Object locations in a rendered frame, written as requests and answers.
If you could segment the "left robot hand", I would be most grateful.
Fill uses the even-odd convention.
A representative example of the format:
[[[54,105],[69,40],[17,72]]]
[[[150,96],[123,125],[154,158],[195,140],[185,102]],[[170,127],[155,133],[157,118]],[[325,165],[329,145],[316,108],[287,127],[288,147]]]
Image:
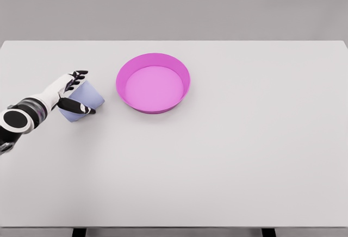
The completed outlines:
[[[79,85],[80,81],[83,80],[87,74],[87,70],[76,70],[72,73],[64,74],[49,85],[45,89],[45,95],[47,96],[45,104],[48,109],[52,110],[57,106],[60,109],[75,114],[95,114],[95,109],[63,96],[65,92],[74,90],[74,86]]]

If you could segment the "light blue cup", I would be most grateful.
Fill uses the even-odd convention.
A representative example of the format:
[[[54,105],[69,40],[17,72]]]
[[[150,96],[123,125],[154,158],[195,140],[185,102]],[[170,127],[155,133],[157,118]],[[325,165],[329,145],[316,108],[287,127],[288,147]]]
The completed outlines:
[[[77,87],[68,98],[75,100],[79,103],[86,105],[89,108],[97,109],[104,102],[104,98],[98,93],[98,91],[92,86],[91,83],[85,81],[79,87]],[[67,110],[59,109],[63,116],[70,122],[78,121],[86,116],[86,114],[76,114]]]

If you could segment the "pink round plate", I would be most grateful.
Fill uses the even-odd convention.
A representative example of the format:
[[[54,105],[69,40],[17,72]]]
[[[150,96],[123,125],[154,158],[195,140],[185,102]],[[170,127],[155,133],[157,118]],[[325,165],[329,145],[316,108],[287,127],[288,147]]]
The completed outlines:
[[[173,109],[187,95],[191,76],[177,58],[146,53],[127,61],[119,70],[115,87],[129,107],[146,114]]]

